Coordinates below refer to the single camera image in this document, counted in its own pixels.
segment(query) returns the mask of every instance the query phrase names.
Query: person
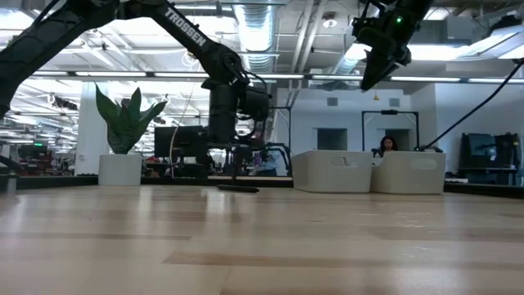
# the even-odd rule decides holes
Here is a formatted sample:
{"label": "person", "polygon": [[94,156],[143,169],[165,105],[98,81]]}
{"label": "person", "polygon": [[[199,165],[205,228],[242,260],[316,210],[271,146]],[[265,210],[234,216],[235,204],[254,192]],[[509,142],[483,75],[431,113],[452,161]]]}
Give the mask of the person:
{"label": "person", "polygon": [[256,174],[258,176],[278,176],[277,160],[280,157],[280,153],[276,151],[268,151],[264,157],[262,157],[262,162],[260,165],[255,167]]}
{"label": "person", "polygon": [[379,150],[381,157],[384,157],[384,154],[386,152],[398,151],[398,150],[399,150],[399,147],[396,145],[396,141],[394,138],[388,135],[382,138],[380,142],[380,150]]}

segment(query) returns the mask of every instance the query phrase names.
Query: computer monitor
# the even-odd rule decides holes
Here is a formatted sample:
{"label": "computer monitor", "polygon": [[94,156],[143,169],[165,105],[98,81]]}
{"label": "computer monitor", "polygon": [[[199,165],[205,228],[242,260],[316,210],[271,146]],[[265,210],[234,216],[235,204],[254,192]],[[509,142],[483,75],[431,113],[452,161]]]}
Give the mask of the computer monitor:
{"label": "computer monitor", "polygon": [[18,150],[20,157],[39,158],[47,153],[47,146],[24,145]]}
{"label": "computer monitor", "polygon": [[[176,127],[155,128],[155,157],[169,157],[171,138]],[[207,152],[205,129],[202,126],[180,126],[174,137],[173,148],[180,148],[181,156],[198,157]]]}
{"label": "computer monitor", "polygon": [[469,148],[472,156],[497,156],[495,136],[491,134],[469,134]]}

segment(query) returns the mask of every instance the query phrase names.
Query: potted plant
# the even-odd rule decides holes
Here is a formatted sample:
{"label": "potted plant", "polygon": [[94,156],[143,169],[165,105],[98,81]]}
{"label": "potted plant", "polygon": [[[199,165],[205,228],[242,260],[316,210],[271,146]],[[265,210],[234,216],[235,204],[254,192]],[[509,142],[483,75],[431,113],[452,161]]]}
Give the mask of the potted plant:
{"label": "potted plant", "polygon": [[124,100],[120,105],[112,102],[97,87],[97,108],[107,123],[107,142],[115,153],[100,156],[98,184],[140,185],[142,156],[128,155],[128,152],[146,132],[149,122],[164,110],[166,103],[157,103],[146,111],[140,111],[140,88],[130,100]]}

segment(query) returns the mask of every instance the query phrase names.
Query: woman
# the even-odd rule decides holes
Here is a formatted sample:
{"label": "woman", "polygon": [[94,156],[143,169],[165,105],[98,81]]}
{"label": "woman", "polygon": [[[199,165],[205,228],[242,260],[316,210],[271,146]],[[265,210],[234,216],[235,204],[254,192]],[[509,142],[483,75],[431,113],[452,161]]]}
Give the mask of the woman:
{"label": "woman", "polygon": [[396,145],[396,141],[391,136],[384,136],[380,142],[380,156],[384,157],[384,153],[391,151],[398,151],[399,147]]}

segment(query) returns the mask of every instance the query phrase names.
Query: black stand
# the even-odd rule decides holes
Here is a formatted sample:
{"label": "black stand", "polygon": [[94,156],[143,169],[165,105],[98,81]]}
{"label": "black stand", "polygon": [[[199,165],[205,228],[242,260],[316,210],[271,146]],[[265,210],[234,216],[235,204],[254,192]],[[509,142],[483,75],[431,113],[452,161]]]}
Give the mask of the black stand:
{"label": "black stand", "polygon": [[260,190],[254,187],[247,187],[247,186],[241,186],[237,185],[237,171],[240,169],[242,165],[242,153],[239,151],[241,147],[237,147],[237,150],[235,151],[234,160],[233,160],[233,178],[232,178],[232,184],[220,184],[216,187],[219,190],[228,191],[228,192],[239,192],[239,193],[258,193]]}

